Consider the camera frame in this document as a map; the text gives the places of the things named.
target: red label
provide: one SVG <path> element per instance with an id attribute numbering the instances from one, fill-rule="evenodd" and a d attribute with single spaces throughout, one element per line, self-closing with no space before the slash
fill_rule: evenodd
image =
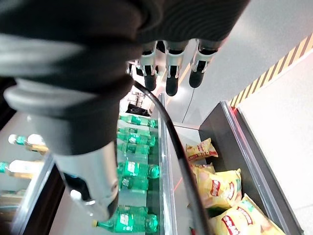
<path id="1" fill-rule="evenodd" d="M 236 228 L 234 222 L 232 221 L 232 219 L 228 215 L 225 215 L 222 218 L 222 221 L 225 223 L 225 225 L 226 225 L 230 235 L 238 235 L 238 234 L 240 234 L 240 231 L 238 231 L 238 229 Z"/>
<path id="2" fill-rule="evenodd" d="M 212 196 L 219 195 L 220 186 L 221 186 L 221 183 L 218 180 L 212 180 L 212 189 L 210 192 Z"/>
<path id="3" fill-rule="evenodd" d="M 248 225 L 249 225 L 249 224 L 253 224 L 252 219 L 251 219 L 250 215 L 248 214 L 248 212 L 246 212 L 246 211 L 245 211 L 244 209 L 242 209 L 241 207 L 238 207 L 237 210 L 240 211 L 240 212 L 245 216 Z"/>
<path id="4" fill-rule="evenodd" d="M 234 191 L 235 191 L 235 189 L 234 189 L 234 184 L 233 184 L 233 182 L 230 182 L 230 183 L 229 183 L 229 195 L 228 195 L 228 199 L 229 199 L 229 200 L 231 200 L 231 199 L 233 198 L 233 196 L 234 196 Z"/>

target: snack bag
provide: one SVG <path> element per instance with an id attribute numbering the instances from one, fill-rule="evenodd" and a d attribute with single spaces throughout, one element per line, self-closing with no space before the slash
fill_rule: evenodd
<path id="1" fill-rule="evenodd" d="M 241 200 L 240 169 L 212 174 L 194 168 L 198 190 L 205 208 L 229 209 Z"/>
<path id="2" fill-rule="evenodd" d="M 194 171 L 195 168 L 200 168 L 203 170 L 207 170 L 208 172 L 215 174 L 215 169 L 213 166 L 213 163 L 210 163 L 209 165 L 206 164 L 202 164 L 202 165 L 198 165 L 198 164 L 190 164 L 192 171 Z"/>
<path id="3" fill-rule="evenodd" d="M 240 202 L 209 220 L 216 235 L 284 235 L 245 194 Z"/>
<path id="4" fill-rule="evenodd" d="M 197 161 L 206 157 L 218 157 L 218 154 L 211 143 L 211 138 L 208 138 L 198 145 L 187 145 L 186 144 L 187 158 L 190 161 Z"/>

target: robotic arm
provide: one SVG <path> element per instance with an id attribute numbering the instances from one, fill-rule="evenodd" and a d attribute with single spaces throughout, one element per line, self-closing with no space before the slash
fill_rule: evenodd
<path id="1" fill-rule="evenodd" d="M 0 75 L 15 77 L 17 82 L 7 89 L 5 99 L 12 108 L 31 115 L 54 154 L 72 199 L 90 215 L 107 220 L 117 205 L 113 142 L 119 101 L 133 85 L 132 78 L 125 74 L 125 61 L 141 58 L 146 86 L 153 90 L 153 42 L 167 41 L 166 90 L 174 95 L 188 40 L 203 40 L 192 65 L 193 72 L 203 73 L 210 60 L 205 45 L 222 42 L 247 3 L 0 2 Z"/>

